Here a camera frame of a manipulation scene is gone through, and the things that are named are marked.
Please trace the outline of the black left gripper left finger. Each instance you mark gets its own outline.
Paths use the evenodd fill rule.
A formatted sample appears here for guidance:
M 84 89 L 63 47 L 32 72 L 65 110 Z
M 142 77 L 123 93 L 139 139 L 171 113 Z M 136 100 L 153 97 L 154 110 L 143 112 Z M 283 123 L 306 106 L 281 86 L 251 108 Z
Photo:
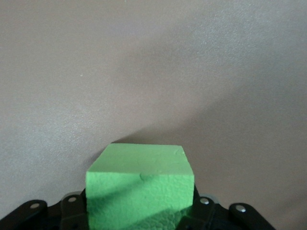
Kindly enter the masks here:
M 49 206 L 29 200 L 0 220 L 2 230 L 88 230 L 85 190 L 66 194 Z

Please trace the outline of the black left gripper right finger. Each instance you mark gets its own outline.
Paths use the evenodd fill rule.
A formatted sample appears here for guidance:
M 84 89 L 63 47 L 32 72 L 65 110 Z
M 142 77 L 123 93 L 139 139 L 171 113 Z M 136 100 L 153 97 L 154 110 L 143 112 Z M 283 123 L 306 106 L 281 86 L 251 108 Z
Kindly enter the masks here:
M 274 230 L 253 206 L 233 203 L 228 209 L 194 188 L 193 204 L 181 218 L 180 230 Z

